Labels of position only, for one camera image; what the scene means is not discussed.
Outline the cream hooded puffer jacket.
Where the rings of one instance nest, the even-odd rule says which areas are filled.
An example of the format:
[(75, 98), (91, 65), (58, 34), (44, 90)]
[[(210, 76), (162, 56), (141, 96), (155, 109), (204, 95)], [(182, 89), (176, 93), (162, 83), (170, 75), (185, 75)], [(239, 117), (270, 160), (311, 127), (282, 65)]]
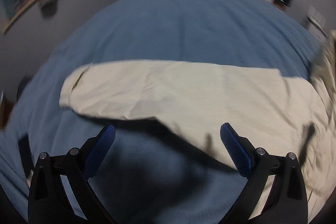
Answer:
[(118, 61), (73, 71), (59, 104), (91, 118), (157, 120), (233, 166), (219, 135), (228, 122), (268, 152), (301, 157), (309, 219), (335, 188), (335, 32), (322, 44), (309, 80), (277, 69)]

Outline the blue bed blanket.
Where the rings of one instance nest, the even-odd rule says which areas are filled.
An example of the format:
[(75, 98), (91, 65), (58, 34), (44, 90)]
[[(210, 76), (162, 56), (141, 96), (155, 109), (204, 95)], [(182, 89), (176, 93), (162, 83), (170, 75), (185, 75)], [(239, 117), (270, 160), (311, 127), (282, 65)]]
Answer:
[[(76, 68), (119, 60), (174, 60), (275, 68), (309, 78), (320, 42), (262, 0), (119, 0), (57, 46), (24, 88), (1, 131), (1, 186), (28, 217), (26, 157), (64, 155), (104, 127), (59, 106)], [(155, 121), (114, 121), (116, 140), (91, 180), (119, 223), (218, 223), (245, 185), (233, 169)]]

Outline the white wifi router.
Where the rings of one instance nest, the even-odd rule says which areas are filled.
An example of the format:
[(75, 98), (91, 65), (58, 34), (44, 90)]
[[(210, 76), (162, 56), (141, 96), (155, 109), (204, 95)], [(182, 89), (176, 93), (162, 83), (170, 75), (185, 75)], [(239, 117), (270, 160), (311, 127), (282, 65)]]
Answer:
[(324, 31), (326, 19), (313, 7), (309, 6), (305, 19), (303, 20), (303, 26), (314, 35), (327, 36)]

